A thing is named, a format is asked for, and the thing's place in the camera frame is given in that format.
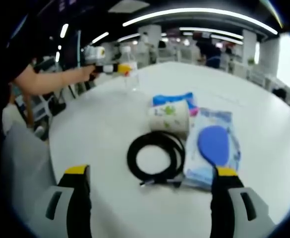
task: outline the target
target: hand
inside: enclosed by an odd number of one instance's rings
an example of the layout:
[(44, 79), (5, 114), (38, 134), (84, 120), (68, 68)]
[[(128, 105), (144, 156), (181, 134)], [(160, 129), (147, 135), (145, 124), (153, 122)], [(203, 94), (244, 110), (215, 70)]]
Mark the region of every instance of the hand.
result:
[(82, 72), (83, 72), (83, 81), (88, 81), (90, 79), (90, 75), (93, 75), (95, 78), (97, 78), (99, 76), (98, 73), (95, 73), (95, 66), (94, 65), (89, 65), (89, 66), (85, 66), (82, 67)]

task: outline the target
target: black cable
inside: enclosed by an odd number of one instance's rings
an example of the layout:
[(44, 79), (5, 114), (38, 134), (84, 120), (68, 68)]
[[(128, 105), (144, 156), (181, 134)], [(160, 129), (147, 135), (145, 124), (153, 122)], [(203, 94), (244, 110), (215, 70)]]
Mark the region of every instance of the black cable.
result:
[[(157, 174), (147, 174), (143, 172), (137, 165), (136, 157), (138, 152), (147, 145), (156, 145), (165, 150), (170, 157), (169, 167)], [(178, 162), (176, 152), (180, 154), (179, 166), (177, 166)], [(169, 179), (174, 179), (182, 172), (184, 159), (185, 149), (182, 142), (176, 135), (166, 131), (153, 131), (138, 137), (132, 142), (127, 153), (127, 164), (129, 170), (135, 175), (135, 177), (143, 181), (140, 185), (147, 183), (168, 183)]]

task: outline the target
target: round table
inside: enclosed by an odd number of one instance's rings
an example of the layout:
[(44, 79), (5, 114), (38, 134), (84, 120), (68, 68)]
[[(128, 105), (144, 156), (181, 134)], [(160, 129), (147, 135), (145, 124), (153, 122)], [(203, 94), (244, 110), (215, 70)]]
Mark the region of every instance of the round table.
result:
[[(139, 90), (124, 79), (102, 84), (53, 119), (50, 131), (56, 179), (75, 165), (91, 166), (91, 231), (95, 238), (208, 238), (208, 192), (139, 186), (128, 170), (131, 142), (147, 133), (151, 97), (191, 91), (198, 106), (233, 113), (241, 146), (239, 176), (269, 206), (279, 223), (290, 210), (290, 107), (246, 80), (211, 68), (168, 62), (139, 70)], [(161, 167), (161, 151), (142, 152)]]

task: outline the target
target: water bottle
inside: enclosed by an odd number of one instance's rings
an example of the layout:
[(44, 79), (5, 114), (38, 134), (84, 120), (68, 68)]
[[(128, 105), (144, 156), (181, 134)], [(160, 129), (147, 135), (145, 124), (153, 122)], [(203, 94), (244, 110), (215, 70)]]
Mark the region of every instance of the water bottle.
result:
[(137, 73), (137, 61), (131, 53), (130, 46), (124, 46), (121, 49), (121, 57), (119, 63), (127, 64), (132, 69), (128, 75), (125, 76), (125, 86), (127, 91), (135, 91), (139, 86), (139, 79)]

